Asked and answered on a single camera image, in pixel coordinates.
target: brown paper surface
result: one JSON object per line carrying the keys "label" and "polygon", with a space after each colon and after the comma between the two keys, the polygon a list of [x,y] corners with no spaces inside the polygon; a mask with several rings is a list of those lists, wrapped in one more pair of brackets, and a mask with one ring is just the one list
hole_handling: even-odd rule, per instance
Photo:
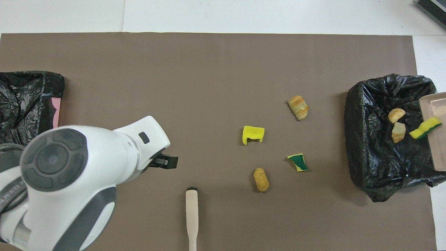
{"label": "brown paper surface", "polygon": [[[2,34],[0,71],[25,70],[65,76],[61,125],[115,129],[152,115],[170,138],[165,153],[179,157],[175,170],[118,186],[113,217],[88,250],[188,250],[190,186],[199,251],[436,249],[429,188],[373,203],[351,182],[345,151],[346,92],[369,78],[416,75],[411,37]],[[286,103],[294,95],[310,107],[303,121]],[[264,127],[263,142],[244,146],[245,125]],[[286,159],[298,153],[308,171]]]}

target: white table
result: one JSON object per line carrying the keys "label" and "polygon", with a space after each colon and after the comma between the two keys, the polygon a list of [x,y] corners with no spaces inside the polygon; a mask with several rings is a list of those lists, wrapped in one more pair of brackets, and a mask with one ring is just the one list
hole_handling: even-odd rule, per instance
{"label": "white table", "polygon": [[[412,0],[0,0],[0,33],[51,32],[410,35],[418,74],[446,92],[446,29]],[[446,250],[446,184],[431,197]]]}

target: toothbrush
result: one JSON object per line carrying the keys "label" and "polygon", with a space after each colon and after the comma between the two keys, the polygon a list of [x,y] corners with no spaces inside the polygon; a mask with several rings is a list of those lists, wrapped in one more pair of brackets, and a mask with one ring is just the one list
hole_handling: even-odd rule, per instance
{"label": "toothbrush", "polygon": [[197,251],[198,193],[194,187],[186,191],[186,228],[189,236],[189,251]]}

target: sponge piece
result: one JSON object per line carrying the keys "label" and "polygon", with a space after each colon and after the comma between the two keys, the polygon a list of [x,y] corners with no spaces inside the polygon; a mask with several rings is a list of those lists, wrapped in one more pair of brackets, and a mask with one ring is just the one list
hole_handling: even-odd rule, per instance
{"label": "sponge piece", "polygon": [[243,134],[242,134],[243,144],[246,145],[248,143],[248,138],[259,139],[259,141],[262,142],[264,135],[265,135],[265,128],[245,125],[243,127]]}
{"label": "sponge piece", "polygon": [[426,137],[433,129],[442,125],[441,120],[438,117],[430,117],[428,120],[420,124],[418,129],[411,131],[409,134],[412,138],[420,139]]}
{"label": "sponge piece", "polygon": [[294,163],[298,172],[303,172],[303,171],[308,170],[308,167],[305,164],[304,155],[302,153],[290,155],[290,156],[287,156],[287,158],[290,159]]}

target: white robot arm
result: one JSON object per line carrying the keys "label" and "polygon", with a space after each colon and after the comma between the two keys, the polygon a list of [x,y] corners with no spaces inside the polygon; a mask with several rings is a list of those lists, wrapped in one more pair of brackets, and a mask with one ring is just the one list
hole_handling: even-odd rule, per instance
{"label": "white robot arm", "polygon": [[117,184],[149,166],[176,167],[177,157],[161,153],[169,145],[151,116],[113,131],[71,125],[38,135],[21,154],[19,167],[0,172],[0,188],[9,198],[21,199],[20,176],[28,192],[1,215],[0,237],[22,250],[84,250],[108,223]]}

